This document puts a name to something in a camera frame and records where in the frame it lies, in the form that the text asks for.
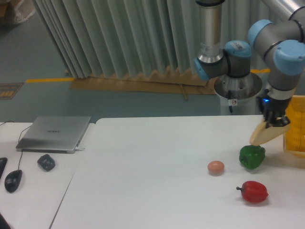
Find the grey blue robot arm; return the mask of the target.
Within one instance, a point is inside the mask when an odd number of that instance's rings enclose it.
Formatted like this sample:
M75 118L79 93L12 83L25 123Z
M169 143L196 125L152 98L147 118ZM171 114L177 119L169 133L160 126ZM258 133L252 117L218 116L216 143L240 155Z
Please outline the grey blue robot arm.
M229 41L220 47L221 0L199 0L201 47L194 65L202 80L226 75L245 78L250 73L252 51L270 69L267 88L257 97L265 127L284 127L290 121L286 108L305 68L305 3L302 0L266 0L280 24L259 20L248 31L246 42Z

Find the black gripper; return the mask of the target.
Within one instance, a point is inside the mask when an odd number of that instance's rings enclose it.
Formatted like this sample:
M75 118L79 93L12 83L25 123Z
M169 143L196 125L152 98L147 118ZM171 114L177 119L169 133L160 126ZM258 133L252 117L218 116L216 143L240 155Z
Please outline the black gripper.
M260 113L264 117L265 128L284 127L290 124L290 120L285 116L285 110L291 97L283 99L278 95L273 95L269 89L264 89L263 93L256 97L256 102Z

